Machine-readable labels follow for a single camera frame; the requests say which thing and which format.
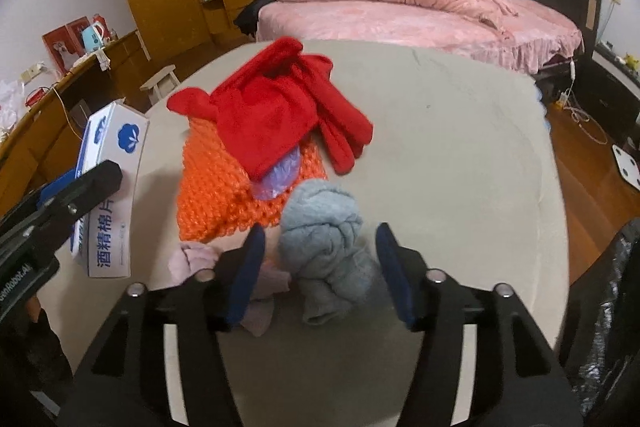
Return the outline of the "grey socks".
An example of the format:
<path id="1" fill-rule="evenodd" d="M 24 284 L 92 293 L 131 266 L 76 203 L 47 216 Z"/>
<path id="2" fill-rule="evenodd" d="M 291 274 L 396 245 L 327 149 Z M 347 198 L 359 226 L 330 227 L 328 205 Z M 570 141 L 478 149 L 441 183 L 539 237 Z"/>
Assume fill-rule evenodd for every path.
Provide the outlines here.
<path id="1" fill-rule="evenodd" d="M 322 179 L 298 184 L 280 219 L 282 267 L 304 297 L 303 321 L 319 326 L 364 303 L 378 278 L 354 196 Z"/>

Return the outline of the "pink cloth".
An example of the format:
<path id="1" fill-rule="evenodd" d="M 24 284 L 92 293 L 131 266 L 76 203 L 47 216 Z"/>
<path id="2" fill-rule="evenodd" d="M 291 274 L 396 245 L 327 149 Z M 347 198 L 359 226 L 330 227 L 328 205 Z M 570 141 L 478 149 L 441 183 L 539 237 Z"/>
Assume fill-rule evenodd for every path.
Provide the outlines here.
<path id="1" fill-rule="evenodd" d="M 268 331 L 274 310 L 275 295 L 290 290 L 291 274 L 281 270 L 271 261 L 262 262 L 257 277 L 249 277 L 243 269 L 243 262 L 236 266 L 231 259 L 231 251 L 225 253 L 213 244 L 198 242 L 179 243 L 168 261 L 168 270 L 174 285 L 180 285 L 192 275 L 202 270 L 214 270 L 229 280 L 235 291 L 250 299 L 240 321 L 240 325 L 250 335 L 262 337 Z"/>

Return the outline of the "white blue cotton pad box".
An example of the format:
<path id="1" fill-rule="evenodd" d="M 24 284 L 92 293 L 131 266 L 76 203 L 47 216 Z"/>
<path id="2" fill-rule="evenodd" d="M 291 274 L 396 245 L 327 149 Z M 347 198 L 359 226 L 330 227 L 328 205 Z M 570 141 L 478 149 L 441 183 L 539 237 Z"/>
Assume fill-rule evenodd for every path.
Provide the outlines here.
<path id="1" fill-rule="evenodd" d="M 132 206 L 148 129 L 148 117 L 119 101 L 88 119 L 75 176 L 91 174 L 103 199 L 74 223 L 70 252 L 93 279 L 131 273 Z"/>

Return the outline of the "orange knitted mat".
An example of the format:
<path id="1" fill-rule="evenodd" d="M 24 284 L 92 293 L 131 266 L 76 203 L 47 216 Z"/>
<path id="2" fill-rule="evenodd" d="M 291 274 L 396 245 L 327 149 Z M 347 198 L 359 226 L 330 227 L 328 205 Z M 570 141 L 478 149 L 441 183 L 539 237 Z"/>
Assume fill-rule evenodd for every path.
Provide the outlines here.
<path id="1" fill-rule="evenodd" d="M 183 242 L 207 243 L 253 225 L 275 227 L 291 191 L 259 200 L 250 179 L 222 144 L 216 126 L 191 118 L 182 150 L 177 225 Z"/>

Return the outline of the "blue plastic bag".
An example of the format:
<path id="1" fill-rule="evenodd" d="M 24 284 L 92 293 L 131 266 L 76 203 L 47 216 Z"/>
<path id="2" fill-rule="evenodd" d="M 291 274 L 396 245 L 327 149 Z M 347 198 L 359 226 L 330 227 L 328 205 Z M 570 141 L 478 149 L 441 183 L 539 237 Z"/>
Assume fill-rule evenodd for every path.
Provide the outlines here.
<path id="1" fill-rule="evenodd" d="M 300 147 L 296 146 L 283 156 L 262 179 L 250 182 L 250 193 L 254 199 L 271 200 L 282 195 L 296 181 L 301 163 Z"/>

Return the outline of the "red fleece cloth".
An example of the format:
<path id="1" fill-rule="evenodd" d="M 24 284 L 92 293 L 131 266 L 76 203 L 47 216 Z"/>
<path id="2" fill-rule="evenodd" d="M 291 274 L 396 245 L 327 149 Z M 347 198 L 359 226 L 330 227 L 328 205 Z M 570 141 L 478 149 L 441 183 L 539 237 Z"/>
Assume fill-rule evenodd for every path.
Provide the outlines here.
<path id="1" fill-rule="evenodd" d="M 331 81 L 333 63 L 303 43 L 270 43 L 214 91 L 184 88 L 171 112 L 216 124 L 224 147 L 253 181 L 265 178 L 306 136 L 319 130 L 334 171 L 349 173 L 373 138 L 372 122 Z"/>

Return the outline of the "black lined trash bin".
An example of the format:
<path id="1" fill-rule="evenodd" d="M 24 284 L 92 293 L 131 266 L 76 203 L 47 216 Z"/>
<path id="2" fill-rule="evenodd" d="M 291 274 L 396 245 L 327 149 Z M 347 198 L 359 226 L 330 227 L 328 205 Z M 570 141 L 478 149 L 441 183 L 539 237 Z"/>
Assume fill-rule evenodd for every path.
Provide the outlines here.
<path id="1" fill-rule="evenodd" d="M 586 426 L 639 424 L 639 220 L 568 293 L 559 361 Z"/>

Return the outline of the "beige table cloth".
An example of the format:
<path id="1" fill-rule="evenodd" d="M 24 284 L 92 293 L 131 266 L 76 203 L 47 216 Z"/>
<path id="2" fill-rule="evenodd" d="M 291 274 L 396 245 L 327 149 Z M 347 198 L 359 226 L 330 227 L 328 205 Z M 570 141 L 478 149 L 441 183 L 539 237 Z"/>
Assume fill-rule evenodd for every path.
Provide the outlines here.
<path id="1" fill-rule="evenodd" d="M 554 347 L 568 291 L 564 202 L 533 79 L 428 49 L 307 41 L 334 64 L 332 82 L 374 126 L 348 176 L 363 236 L 388 222 L 398 242 L 462 285 L 509 283 Z M 186 117 L 148 112 L 131 225 L 131 279 L 89 279 L 65 244 L 38 297 L 75 368 L 128 283 L 171 284 Z M 302 298 L 280 296 L 268 332 L 220 336 L 245 426 L 395 426 L 421 336 L 398 320 L 386 286 L 322 326 Z"/>

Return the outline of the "small white stool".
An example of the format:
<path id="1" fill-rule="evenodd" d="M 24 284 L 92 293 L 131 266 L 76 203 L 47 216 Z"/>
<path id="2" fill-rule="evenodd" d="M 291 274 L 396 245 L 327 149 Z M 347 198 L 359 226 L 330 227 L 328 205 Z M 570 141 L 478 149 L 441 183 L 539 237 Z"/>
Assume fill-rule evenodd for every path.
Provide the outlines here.
<path id="1" fill-rule="evenodd" d="M 165 66 L 142 84 L 140 91 L 148 96 L 151 105 L 180 86 L 175 70 L 175 65 Z"/>

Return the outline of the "black clothes on bed end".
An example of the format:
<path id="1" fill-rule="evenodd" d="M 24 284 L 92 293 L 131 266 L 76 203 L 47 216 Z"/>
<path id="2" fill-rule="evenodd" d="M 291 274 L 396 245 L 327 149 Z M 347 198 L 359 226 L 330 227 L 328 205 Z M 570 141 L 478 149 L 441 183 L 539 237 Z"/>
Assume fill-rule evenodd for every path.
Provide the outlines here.
<path id="1" fill-rule="evenodd" d="M 254 38 L 257 32 L 260 10 L 273 2 L 276 2 L 276 0 L 253 0 L 239 12 L 233 23 L 244 36 Z"/>

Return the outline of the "white bathroom scale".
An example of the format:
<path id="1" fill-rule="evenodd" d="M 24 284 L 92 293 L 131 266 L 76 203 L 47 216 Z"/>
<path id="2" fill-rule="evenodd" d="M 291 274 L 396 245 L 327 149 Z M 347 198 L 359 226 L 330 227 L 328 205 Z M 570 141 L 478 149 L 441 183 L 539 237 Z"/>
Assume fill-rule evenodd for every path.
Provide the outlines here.
<path id="1" fill-rule="evenodd" d="M 640 173 L 637 161 L 617 145 L 612 146 L 612 154 L 622 179 L 637 191 L 640 191 Z"/>

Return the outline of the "bed with pink sheet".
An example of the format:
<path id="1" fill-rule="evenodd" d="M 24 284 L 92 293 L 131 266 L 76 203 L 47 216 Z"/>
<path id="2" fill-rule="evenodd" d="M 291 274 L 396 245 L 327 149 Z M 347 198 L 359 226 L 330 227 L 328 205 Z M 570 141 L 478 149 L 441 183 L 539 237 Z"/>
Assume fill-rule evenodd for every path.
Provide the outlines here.
<path id="1" fill-rule="evenodd" d="M 555 10 L 515 0 L 506 31 L 420 6 L 372 1 L 272 2 L 259 10 L 255 39 L 358 40 L 436 49 L 534 75 L 584 52 L 582 32 Z"/>

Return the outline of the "black white nightstand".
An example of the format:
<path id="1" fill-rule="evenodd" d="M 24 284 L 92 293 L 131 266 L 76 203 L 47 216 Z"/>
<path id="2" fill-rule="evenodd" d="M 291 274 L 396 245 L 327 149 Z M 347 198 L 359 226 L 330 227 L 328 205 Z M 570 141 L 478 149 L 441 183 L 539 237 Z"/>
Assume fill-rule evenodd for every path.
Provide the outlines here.
<path id="1" fill-rule="evenodd" d="M 639 75 L 603 43 L 579 67 L 574 93 L 580 107 L 616 143 L 639 147 Z"/>

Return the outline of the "yellow plush toy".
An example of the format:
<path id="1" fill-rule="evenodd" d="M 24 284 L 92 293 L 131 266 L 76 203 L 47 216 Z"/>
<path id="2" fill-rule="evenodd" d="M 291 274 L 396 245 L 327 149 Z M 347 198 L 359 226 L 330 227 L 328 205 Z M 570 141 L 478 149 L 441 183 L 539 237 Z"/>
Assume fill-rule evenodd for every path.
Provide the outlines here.
<path id="1" fill-rule="evenodd" d="M 632 54 L 627 53 L 624 57 L 626 66 L 634 72 L 640 72 L 640 60 Z"/>

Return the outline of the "red picture frame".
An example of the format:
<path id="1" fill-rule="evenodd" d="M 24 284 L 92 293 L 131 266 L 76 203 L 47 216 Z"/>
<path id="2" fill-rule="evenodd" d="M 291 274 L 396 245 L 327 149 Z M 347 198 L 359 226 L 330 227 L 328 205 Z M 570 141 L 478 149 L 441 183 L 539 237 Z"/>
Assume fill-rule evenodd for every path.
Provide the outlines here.
<path id="1" fill-rule="evenodd" d="M 53 64 L 62 76 L 65 76 L 72 66 L 86 54 L 86 49 L 82 42 L 82 32 L 89 25 L 88 18 L 83 16 L 42 36 L 43 44 L 49 52 Z"/>

